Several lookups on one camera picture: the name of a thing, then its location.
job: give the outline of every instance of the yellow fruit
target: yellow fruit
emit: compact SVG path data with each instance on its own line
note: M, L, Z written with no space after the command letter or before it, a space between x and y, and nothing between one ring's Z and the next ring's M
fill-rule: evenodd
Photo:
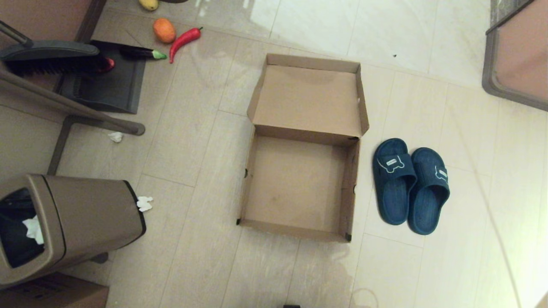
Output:
M158 8L158 0L139 0L143 8L149 11L154 11Z
M169 44L177 38L175 27L165 18L158 18L154 22L154 25L152 25L152 28L154 29L154 34L156 34L156 37L163 43Z

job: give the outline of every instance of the white tissue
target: white tissue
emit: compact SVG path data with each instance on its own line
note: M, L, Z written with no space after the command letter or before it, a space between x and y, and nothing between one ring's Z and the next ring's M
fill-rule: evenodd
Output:
M34 216L33 219L23 220L23 224L27 227L27 237L34 238L38 245L42 245L44 243L44 237L42 236L42 228L40 228L38 216Z
M116 143L119 143L120 141L122 141L123 137L124 137L124 134L122 134L120 132L114 132L114 133L109 134L110 140L112 140Z
M137 197L137 207L139 208L139 211L144 212L146 210L149 210L152 208L152 205L150 205L150 201L154 200L152 197Z

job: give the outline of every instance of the blue slipper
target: blue slipper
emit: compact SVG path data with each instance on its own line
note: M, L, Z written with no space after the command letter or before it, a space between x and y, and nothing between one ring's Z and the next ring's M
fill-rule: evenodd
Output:
M380 216L391 225L402 224L409 213L409 191L416 182L411 156L403 140L388 139L377 147L373 156L373 178Z
M449 178L442 158L432 149L415 150L411 160L417 183L409 195L409 227L427 235L436 229L442 206L449 198Z

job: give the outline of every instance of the broom handle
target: broom handle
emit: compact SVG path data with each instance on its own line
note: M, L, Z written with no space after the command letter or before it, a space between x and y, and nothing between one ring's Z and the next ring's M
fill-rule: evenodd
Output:
M33 42L30 38L24 36L21 32L17 31L16 29L13 29L12 27L8 26L2 20L0 20L0 31L4 32L6 35L11 37L12 39L18 41L19 43L21 43L21 45L25 46L26 48L30 48L33 45Z

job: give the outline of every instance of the red chili pepper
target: red chili pepper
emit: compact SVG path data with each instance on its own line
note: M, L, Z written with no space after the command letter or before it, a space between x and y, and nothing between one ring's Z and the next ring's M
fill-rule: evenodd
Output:
M195 41L202 36L202 33L200 32L201 28L192 28L185 33L181 34L180 37L178 37L175 42L173 42L171 48L169 49L169 63L173 63L173 58L175 57L175 53L179 48L183 47L184 45Z

